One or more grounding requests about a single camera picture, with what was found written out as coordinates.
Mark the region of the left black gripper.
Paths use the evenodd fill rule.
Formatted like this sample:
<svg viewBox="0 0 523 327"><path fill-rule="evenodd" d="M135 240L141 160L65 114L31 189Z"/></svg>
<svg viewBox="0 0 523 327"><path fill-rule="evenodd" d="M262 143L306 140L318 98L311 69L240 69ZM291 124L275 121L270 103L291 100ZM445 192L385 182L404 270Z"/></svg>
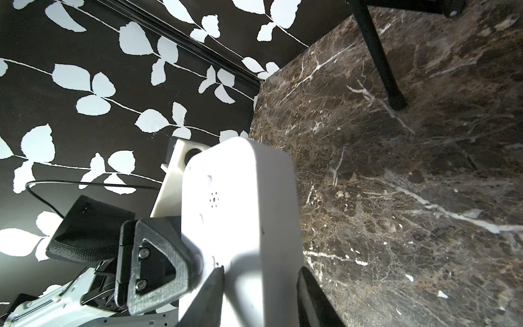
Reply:
<svg viewBox="0 0 523 327"><path fill-rule="evenodd" d="M167 304L196 287L196 256L182 241L181 218L134 219L131 211L80 196L46 255L76 264L118 256L116 284L115 276L87 268L39 297L19 294L1 325L176 326L178 309Z"/></svg>

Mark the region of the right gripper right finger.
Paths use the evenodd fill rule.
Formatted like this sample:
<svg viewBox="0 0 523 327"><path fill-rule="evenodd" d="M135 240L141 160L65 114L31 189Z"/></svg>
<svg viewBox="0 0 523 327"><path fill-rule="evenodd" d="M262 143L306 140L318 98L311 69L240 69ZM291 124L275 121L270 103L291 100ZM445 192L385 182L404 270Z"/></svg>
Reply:
<svg viewBox="0 0 523 327"><path fill-rule="evenodd" d="M307 267L298 273L296 284L298 319L301 327L345 327L335 308Z"/></svg>

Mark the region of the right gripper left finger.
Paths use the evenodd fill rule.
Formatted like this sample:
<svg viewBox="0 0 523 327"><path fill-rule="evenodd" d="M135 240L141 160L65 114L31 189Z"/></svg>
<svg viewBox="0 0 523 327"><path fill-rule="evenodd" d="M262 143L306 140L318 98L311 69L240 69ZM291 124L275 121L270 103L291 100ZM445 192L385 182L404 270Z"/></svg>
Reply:
<svg viewBox="0 0 523 327"><path fill-rule="evenodd" d="M224 290L224 268L218 267L208 276L177 326L219 327Z"/></svg>

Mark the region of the white digital alarm clock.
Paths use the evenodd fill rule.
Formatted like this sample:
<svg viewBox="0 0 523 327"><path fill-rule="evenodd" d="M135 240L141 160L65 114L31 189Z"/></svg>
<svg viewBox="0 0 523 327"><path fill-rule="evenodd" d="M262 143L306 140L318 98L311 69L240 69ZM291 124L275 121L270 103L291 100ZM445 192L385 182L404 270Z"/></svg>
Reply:
<svg viewBox="0 0 523 327"><path fill-rule="evenodd" d="M241 137L193 157L182 188L181 232L207 277L223 267L222 326L297 326L304 264L288 154Z"/></svg>

